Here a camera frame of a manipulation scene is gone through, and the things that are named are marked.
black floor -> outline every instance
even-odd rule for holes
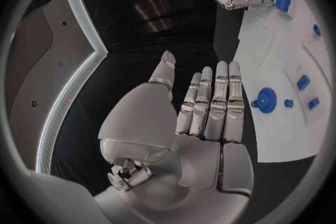
[[[218,60],[232,61],[243,10],[228,12],[213,0],[85,0],[109,55],[85,84],[59,132],[53,175],[84,185],[93,195],[109,186],[109,165],[97,135],[114,105],[146,82],[164,50],[176,57],[173,104],[179,111],[190,79]],[[253,223],[293,190],[312,158],[280,164],[257,163],[254,124],[245,106],[243,143],[255,170],[255,189],[241,223]]]

white curved edge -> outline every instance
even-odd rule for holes
[[[77,97],[84,84],[108,54],[108,50],[92,23],[83,0],[68,0],[68,2],[94,52],[79,66],[62,88],[44,123],[40,135],[35,171],[45,174],[50,174],[54,145],[64,118],[71,107],[72,100]]]

